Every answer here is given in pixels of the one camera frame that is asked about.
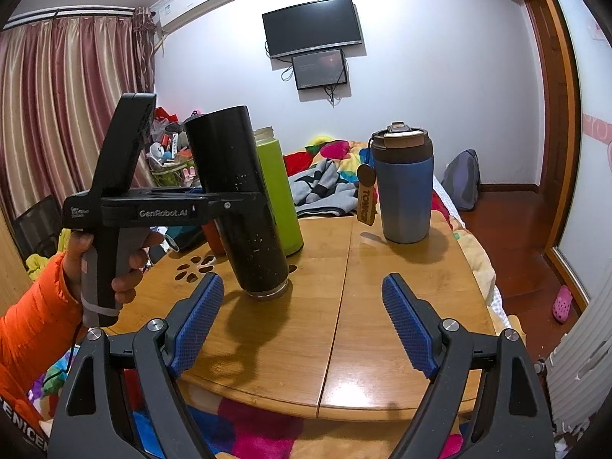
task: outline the orange jacket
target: orange jacket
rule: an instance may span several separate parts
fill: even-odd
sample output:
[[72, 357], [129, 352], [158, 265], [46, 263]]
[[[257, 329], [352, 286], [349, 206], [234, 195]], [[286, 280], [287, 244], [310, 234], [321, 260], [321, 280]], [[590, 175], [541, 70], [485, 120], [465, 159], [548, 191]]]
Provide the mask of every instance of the orange jacket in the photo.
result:
[[0, 318], [0, 412], [41, 449], [46, 447], [39, 443], [42, 417], [28, 401], [28, 391], [70, 349], [82, 317], [81, 305], [66, 287], [62, 260], [63, 253], [53, 257], [21, 300]]

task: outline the chair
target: chair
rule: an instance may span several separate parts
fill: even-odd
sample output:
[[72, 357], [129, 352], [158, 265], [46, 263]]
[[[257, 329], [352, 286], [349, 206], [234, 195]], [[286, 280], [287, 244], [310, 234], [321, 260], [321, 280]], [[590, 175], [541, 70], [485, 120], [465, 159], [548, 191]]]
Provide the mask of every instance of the chair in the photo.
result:
[[23, 260], [35, 253], [43, 257], [54, 255], [62, 231], [62, 216], [55, 197], [49, 195], [31, 206], [12, 226]]

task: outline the metal screw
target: metal screw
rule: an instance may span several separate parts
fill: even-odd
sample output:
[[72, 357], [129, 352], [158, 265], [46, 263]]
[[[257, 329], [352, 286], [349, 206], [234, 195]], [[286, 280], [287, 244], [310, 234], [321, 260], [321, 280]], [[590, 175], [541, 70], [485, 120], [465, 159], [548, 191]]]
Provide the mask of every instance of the metal screw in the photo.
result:
[[512, 329], [504, 330], [504, 337], [506, 337], [511, 342], [516, 342], [516, 340], [520, 338], [518, 336], [518, 333]]
[[442, 327], [446, 331], [457, 331], [459, 329], [459, 323], [454, 319], [445, 319], [442, 321]]
[[87, 332], [87, 339], [91, 342], [95, 342], [102, 336], [102, 330], [100, 328], [90, 328]]
[[149, 331], [159, 331], [161, 328], [163, 328], [163, 319], [151, 319], [147, 323], [147, 329]]

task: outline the wooden table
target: wooden table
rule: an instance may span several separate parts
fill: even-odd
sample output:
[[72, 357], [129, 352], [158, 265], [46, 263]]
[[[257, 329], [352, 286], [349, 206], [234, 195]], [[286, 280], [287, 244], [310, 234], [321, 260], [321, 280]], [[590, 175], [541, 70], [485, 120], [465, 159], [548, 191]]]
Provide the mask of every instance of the wooden table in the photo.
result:
[[[371, 228], [354, 217], [301, 220], [300, 225], [304, 248], [289, 257], [297, 268], [290, 273], [291, 290], [279, 299], [248, 297], [226, 259], [207, 262], [211, 254], [205, 244], [160, 260], [112, 330], [131, 332], [164, 317], [212, 270], [223, 278], [225, 299], [195, 366], [183, 374], [182, 389], [203, 388], [307, 418], [411, 418], [427, 380], [412, 368], [384, 309], [382, 279], [398, 272], [441, 317], [493, 334], [448, 224], [432, 212], [429, 236], [415, 245], [387, 243], [378, 218]], [[461, 410], [473, 408], [478, 381], [473, 371]]]

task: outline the gray backpack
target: gray backpack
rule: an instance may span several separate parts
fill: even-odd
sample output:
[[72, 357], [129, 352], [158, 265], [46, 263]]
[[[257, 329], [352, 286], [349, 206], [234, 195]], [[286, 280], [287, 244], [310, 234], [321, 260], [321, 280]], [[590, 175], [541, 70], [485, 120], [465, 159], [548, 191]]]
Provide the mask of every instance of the gray backpack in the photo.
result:
[[457, 155], [446, 167], [442, 186], [457, 210], [472, 210], [478, 200], [480, 170], [478, 156], [472, 149]]

